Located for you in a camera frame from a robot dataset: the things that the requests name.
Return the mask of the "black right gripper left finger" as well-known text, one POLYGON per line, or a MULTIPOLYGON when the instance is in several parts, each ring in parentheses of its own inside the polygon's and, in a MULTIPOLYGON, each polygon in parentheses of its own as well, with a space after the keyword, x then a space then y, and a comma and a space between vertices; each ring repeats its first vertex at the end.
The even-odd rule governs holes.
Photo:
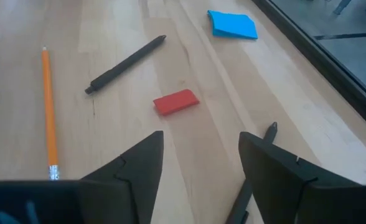
POLYGON ((0 223, 150 223, 162 174, 155 131, 76 180, 0 180, 0 223))

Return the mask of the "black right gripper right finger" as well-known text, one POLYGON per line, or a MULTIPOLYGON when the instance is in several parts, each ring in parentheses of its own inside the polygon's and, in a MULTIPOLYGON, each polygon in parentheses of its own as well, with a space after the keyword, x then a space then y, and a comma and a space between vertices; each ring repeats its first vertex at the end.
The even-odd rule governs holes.
POLYGON ((366 223, 366 185, 248 132, 238 150, 265 223, 366 223))

